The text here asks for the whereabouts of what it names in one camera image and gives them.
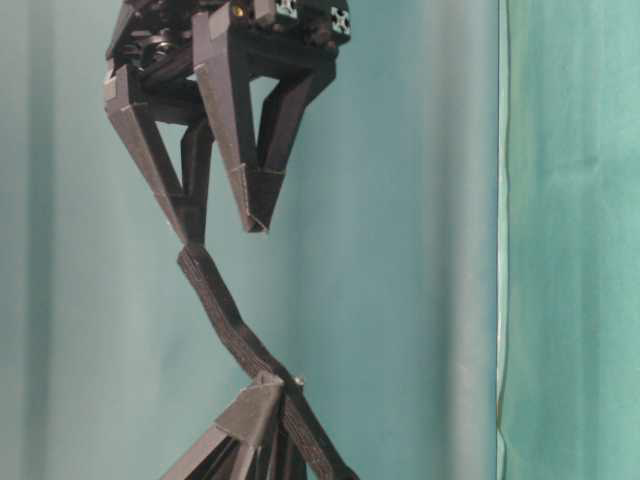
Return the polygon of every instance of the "flexible strip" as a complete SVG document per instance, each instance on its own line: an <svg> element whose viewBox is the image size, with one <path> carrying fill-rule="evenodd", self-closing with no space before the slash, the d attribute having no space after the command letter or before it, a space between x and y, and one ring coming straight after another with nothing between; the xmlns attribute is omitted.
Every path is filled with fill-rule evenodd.
<svg viewBox="0 0 640 480"><path fill-rule="evenodd" d="M220 340L249 377L265 370L285 383L282 422L320 480L357 480L302 395L300 386L244 323L213 259L202 245L184 247L178 265L196 290Z"/></svg>

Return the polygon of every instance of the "triangular bracket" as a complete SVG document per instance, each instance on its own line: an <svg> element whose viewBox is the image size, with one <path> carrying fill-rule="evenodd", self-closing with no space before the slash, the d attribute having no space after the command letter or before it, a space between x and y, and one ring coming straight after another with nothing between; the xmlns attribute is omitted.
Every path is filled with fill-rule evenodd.
<svg viewBox="0 0 640 480"><path fill-rule="evenodd" d="M284 382L260 372L162 480L304 480L306 466L280 427Z"/></svg>

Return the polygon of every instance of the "teal curtain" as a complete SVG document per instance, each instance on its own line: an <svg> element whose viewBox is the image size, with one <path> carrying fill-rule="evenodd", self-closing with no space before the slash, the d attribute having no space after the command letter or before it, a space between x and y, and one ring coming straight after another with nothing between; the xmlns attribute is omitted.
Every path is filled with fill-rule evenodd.
<svg viewBox="0 0 640 480"><path fill-rule="evenodd" d="M504 478L638 478L640 4L505 6Z"/></svg>
<svg viewBox="0 0 640 480"><path fill-rule="evenodd" d="M0 8L2 478L158 478L248 383L102 111L119 3ZM497 4L351 3L272 233L216 152L208 248L362 478L493 479Z"/></svg>

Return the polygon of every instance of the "square connector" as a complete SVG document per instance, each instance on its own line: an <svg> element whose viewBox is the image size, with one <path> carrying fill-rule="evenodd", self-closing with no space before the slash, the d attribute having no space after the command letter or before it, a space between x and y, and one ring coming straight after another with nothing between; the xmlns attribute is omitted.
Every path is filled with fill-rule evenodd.
<svg viewBox="0 0 640 480"><path fill-rule="evenodd" d="M348 10L331 7L331 21L334 32L351 36L351 19Z"/></svg>

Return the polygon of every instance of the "curtain fold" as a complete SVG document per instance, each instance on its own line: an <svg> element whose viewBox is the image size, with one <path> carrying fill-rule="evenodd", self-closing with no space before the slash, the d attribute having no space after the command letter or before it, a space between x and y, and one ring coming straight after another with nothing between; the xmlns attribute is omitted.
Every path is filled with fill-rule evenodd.
<svg viewBox="0 0 640 480"><path fill-rule="evenodd" d="M503 478L638 478L640 5L507 4Z"/></svg>

